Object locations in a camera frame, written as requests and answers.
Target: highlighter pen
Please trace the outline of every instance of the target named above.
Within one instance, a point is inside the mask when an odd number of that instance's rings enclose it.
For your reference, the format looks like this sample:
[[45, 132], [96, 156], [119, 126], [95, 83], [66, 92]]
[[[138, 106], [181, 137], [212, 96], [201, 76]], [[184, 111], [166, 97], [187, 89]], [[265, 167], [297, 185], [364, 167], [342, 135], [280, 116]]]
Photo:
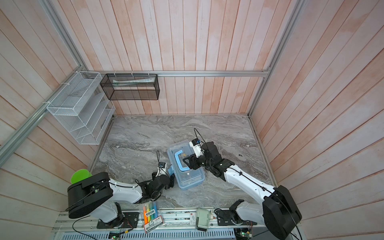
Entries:
[[146, 205], [143, 206], [143, 218], [144, 218], [144, 224], [147, 224], [148, 223], [148, 219], [147, 217], [145, 216], [145, 214], [147, 213], [147, 209], [146, 209]]
[[[147, 206], [147, 212], [149, 212], [150, 211], [149, 204], [146, 204], [146, 206]], [[151, 221], [151, 216], [148, 216], [147, 218], [148, 218], [148, 222], [150, 222]]]
[[157, 207], [156, 207], [156, 201], [153, 202], [153, 209], [155, 209], [155, 218], [157, 218]]

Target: white sticker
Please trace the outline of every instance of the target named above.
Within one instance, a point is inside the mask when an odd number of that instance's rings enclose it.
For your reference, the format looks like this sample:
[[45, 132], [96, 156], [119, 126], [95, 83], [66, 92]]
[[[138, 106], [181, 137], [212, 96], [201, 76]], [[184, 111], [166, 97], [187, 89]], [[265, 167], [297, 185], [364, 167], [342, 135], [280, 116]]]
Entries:
[[149, 233], [150, 231], [156, 229], [158, 226], [162, 225], [163, 218], [161, 216], [158, 216], [157, 218], [151, 220], [149, 223], [144, 225], [145, 233]]
[[151, 216], [152, 214], [155, 214], [155, 209], [152, 209], [151, 211], [146, 212], [145, 216], [148, 217], [148, 216]]
[[191, 215], [189, 217], [189, 224], [196, 225], [196, 212], [191, 212]]

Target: gray marble surface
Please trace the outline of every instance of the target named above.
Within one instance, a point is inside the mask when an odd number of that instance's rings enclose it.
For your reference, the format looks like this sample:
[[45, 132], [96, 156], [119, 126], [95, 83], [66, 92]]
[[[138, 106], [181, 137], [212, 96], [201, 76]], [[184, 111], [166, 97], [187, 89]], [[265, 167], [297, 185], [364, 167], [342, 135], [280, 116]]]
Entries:
[[[125, 183], [149, 180], [157, 169], [156, 151], [160, 151], [160, 161], [170, 165], [168, 146], [194, 139], [194, 127], [206, 141], [215, 143], [222, 157], [271, 183], [248, 118], [242, 115], [116, 117], [92, 173], [106, 171], [111, 178]], [[158, 208], [229, 207], [238, 199], [255, 203], [238, 187], [204, 172], [204, 182], [196, 187], [182, 191], [175, 183], [173, 188], [163, 191], [157, 200]], [[128, 202], [120, 204], [122, 209], [137, 208]]]

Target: white wire rack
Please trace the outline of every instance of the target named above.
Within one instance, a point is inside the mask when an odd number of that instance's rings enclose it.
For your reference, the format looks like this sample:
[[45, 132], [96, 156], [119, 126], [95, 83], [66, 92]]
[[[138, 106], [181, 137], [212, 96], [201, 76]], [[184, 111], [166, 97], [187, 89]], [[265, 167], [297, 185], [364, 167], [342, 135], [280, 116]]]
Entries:
[[47, 107], [79, 144], [99, 144], [114, 113], [104, 93], [93, 94], [100, 81], [100, 73], [79, 72]]

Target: black wire basket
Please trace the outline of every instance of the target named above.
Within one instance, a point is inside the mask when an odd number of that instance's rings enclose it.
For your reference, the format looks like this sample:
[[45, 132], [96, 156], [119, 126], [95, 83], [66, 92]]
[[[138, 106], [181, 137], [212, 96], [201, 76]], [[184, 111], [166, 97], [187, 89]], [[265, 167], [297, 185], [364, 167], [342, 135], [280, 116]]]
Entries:
[[109, 100], [158, 100], [156, 74], [107, 73], [100, 83]]

